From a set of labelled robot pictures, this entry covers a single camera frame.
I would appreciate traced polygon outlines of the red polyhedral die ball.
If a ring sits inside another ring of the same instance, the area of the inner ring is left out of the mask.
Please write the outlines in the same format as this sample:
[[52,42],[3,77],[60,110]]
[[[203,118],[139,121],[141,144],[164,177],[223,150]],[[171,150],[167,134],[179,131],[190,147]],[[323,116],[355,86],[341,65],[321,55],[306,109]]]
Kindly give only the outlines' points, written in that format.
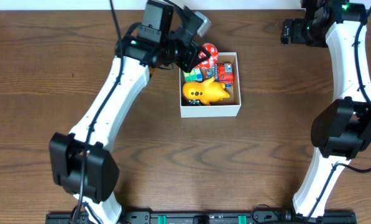
[[218,57],[219,57],[219,52],[218,52],[218,49],[216,48],[215,45],[211,44],[211,43],[204,43],[202,45],[202,49],[207,51],[209,53],[209,57],[204,60],[203,62],[200,62],[196,68],[201,68],[201,69],[210,69],[212,67],[215,66],[215,64],[217,63],[218,61]]

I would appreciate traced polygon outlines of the multicoloured puzzle cube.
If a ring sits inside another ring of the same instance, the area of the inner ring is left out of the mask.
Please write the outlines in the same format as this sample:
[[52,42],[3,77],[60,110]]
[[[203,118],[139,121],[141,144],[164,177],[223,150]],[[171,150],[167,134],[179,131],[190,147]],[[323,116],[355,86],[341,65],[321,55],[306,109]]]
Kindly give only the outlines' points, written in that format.
[[191,72],[183,72],[185,82],[202,82],[203,74],[200,68],[194,68]]

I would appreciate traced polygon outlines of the red toy fire truck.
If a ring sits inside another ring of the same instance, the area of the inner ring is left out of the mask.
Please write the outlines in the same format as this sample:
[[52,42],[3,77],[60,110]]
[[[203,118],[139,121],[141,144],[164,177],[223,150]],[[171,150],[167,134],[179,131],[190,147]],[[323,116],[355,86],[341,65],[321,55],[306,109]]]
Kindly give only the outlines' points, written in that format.
[[233,66],[231,63],[218,63],[214,67],[206,70],[205,79],[215,78],[216,82],[225,84],[226,88],[230,88],[234,84]]

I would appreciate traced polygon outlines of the yellow rubber duck toy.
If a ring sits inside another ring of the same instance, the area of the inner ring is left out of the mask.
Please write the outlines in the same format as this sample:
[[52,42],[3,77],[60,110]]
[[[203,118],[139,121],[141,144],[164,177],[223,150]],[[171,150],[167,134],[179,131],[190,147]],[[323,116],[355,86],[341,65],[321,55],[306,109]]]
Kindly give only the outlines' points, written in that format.
[[188,100],[198,100],[207,106],[231,97],[226,91],[225,84],[216,82],[214,77],[203,82],[192,81],[185,83],[182,88],[182,94]]

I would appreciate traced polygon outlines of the small black round cap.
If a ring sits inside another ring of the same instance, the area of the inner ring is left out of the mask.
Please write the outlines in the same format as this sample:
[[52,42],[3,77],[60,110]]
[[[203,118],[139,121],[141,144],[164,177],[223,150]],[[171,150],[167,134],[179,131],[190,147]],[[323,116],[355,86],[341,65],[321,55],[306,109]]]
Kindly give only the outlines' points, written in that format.
[[188,102],[188,105],[189,106],[201,106],[202,104],[201,104],[200,100],[190,100]]

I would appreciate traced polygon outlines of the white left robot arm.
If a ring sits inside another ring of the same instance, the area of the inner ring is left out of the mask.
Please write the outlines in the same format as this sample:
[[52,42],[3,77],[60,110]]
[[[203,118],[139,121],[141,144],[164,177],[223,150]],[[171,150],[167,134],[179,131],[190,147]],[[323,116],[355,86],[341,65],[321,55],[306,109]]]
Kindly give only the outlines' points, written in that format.
[[117,223],[122,208],[114,195],[119,177],[112,151],[117,133],[152,69],[175,64],[191,71],[210,57],[197,41],[211,26],[202,13],[171,1],[148,1],[144,17],[118,34],[109,75],[86,114],[68,134],[49,142],[53,181],[78,203],[70,223],[82,210],[92,223]]

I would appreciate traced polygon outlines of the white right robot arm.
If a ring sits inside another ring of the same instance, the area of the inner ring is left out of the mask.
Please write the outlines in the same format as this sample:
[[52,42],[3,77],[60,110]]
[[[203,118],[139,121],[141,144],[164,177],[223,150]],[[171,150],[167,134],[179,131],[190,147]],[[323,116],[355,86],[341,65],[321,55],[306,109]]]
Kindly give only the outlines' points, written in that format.
[[371,143],[371,79],[365,36],[371,8],[338,0],[302,0],[302,19],[283,21],[281,43],[329,49],[334,91],[332,103],[311,126],[313,158],[292,198],[293,222],[325,223],[326,202],[344,169]]

